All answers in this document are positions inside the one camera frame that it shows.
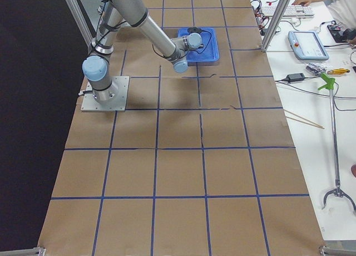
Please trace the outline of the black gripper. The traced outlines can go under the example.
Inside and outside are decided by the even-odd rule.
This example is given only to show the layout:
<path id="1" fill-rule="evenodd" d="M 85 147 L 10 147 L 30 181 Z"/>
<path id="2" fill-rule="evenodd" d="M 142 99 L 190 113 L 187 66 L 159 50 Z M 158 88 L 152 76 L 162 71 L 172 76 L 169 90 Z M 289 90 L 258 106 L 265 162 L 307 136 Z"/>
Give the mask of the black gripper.
<path id="1" fill-rule="evenodd" d="M 189 27 L 187 29 L 188 34 L 192 34 L 192 33 L 198 33 L 200 34 L 201 32 L 203 32 L 203 30 L 201 28 L 198 27 Z"/>

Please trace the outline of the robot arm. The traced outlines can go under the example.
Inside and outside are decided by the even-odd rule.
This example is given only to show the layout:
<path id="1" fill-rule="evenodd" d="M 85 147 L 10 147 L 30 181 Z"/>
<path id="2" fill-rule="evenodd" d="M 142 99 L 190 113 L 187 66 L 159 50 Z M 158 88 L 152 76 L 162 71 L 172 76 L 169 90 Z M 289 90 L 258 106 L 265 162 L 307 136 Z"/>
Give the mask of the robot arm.
<path id="1" fill-rule="evenodd" d="M 197 32 L 169 38 L 152 19 L 143 0 L 103 0 L 101 18 L 95 37 L 88 47 L 88 56 L 82 70 L 92 87 L 94 102 L 106 104 L 116 99 L 119 87 L 109 75 L 113 43 L 120 30 L 132 29 L 147 38 L 157 55 L 169 61 L 175 72 L 183 73 L 188 68 L 187 53 L 203 47 L 202 37 Z"/>

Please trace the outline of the person hand on keyboard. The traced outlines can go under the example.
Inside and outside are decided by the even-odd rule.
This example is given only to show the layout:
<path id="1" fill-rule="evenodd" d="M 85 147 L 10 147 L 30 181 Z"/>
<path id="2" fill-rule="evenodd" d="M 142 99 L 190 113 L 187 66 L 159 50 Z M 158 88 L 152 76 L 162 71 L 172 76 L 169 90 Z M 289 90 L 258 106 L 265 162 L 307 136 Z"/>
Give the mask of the person hand on keyboard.
<path id="1" fill-rule="evenodd" d="M 307 7 L 312 3 L 312 0 L 295 0 L 292 5 Z"/>

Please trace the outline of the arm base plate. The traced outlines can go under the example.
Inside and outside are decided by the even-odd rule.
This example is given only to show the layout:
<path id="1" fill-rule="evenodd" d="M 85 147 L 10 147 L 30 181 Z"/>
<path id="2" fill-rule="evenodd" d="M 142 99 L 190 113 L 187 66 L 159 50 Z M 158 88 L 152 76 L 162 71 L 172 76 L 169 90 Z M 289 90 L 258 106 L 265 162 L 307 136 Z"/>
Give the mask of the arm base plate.
<path id="1" fill-rule="evenodd" d="M 81 105 L 82 112 L 124 112 L 127 104 L 129 76 L 110 76 L 111 86 L 104 91 L 96 91 L 87 82 Z"/>

